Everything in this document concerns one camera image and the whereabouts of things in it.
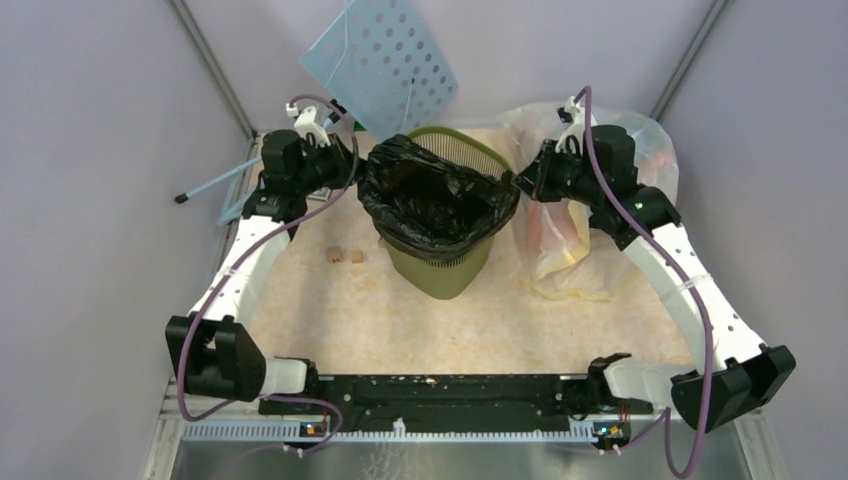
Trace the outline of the deck of playing cards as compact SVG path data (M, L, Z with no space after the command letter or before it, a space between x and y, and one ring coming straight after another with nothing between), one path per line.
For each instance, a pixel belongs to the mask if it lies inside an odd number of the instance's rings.
M316 201L327 202L331 197L332 190L324 187L319 190L316 190L310 195L310 198Z

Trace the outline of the black trash bag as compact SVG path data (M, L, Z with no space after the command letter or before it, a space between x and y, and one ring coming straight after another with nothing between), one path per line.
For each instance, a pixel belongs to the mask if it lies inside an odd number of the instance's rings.
M520 200L508 162L449 129L397 134L375 145L357 196L376 231L415 258L453 261L498 233Z

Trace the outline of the small wooden cube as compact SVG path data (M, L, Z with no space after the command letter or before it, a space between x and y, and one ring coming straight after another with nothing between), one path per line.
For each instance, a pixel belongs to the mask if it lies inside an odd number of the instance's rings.
M331 246L326 249L325 258L331 264L342 263L345 260L345 252L339 246Z
M362 264L365 260L362 250L354 249L350 252L350 260L353 264Z

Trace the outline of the clear trash bag with waste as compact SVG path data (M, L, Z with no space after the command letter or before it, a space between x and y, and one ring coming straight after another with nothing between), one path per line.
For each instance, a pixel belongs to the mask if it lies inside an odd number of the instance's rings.
M508 110L496 116L513 144L512 157L518 169L524 169L541 148L542 142L560 140L571 127L563 122L557 110L561 102L538 102ZM602 106L592 108L592 125L617 125L635 141L634 166L638 181L662 190L675 204L678 196L679 167L673 142L654 119L632 110ZM588 208L570 200L557 204L533 203L528 214L550 218L559 223L582 221L589 217Z

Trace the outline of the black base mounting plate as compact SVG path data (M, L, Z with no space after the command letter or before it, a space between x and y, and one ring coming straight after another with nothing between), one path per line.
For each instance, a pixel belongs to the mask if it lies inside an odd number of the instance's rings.
M591 415L620 413L583 375L335 375L307 388L314 405L262 400L262 415L313 414L336 406L342 432L383 432L402 420L412 433L564 432Z

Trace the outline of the yellow translucent trash bag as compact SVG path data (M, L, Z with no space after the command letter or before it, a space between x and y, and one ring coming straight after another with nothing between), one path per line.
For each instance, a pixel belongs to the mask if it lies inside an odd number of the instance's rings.
M531 287L551 300L608 301L636 268L602 231L589 227L589 208L573 200L523 202Z

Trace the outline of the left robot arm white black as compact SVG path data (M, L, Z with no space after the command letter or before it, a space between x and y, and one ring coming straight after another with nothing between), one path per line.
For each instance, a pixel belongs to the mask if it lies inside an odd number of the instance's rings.
M191 421L203 416L190 412L190 395L215 399L223 408L282 394L302 414L320 401L309 361L264 354L248 323L298 227L338 202L364 162L358 144L293 130L265 135L258 159L259 182L245 198L236 236L212 283L188 313L172 316L165 326L176 401Z

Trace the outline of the green mesh trash bin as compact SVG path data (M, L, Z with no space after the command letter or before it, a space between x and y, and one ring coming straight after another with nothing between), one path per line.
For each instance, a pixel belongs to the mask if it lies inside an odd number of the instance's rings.
M501 178L514 171L495 150L449 127L421 127L411 131L409 137L441 158L484 175ZM474 281L488 261L495 239L495 235L490 234L460 256L428 260L421 254L412 255L391 244L387 232L381 231L380 235L395 270L417 289L438 300L457 297Z

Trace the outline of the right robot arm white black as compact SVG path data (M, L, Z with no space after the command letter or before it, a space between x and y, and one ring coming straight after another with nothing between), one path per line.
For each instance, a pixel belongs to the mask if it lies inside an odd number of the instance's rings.
M767 405L797 366L785 345L770 346L741 318L700 261L667 195L638 179L636 143L616 125L564 141L546 139L514 181L530 198L589 207L589 224L649 280L690 349L693 366L598 359L589 404L612 412L625 400L670 408L693 429L712 431Z

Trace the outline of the light blue perforated board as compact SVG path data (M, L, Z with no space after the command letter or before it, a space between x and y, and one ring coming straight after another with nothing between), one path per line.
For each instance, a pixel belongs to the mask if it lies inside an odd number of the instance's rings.
M408 1L345 1L301 66L377 140L437 120L458 91L447 60Z

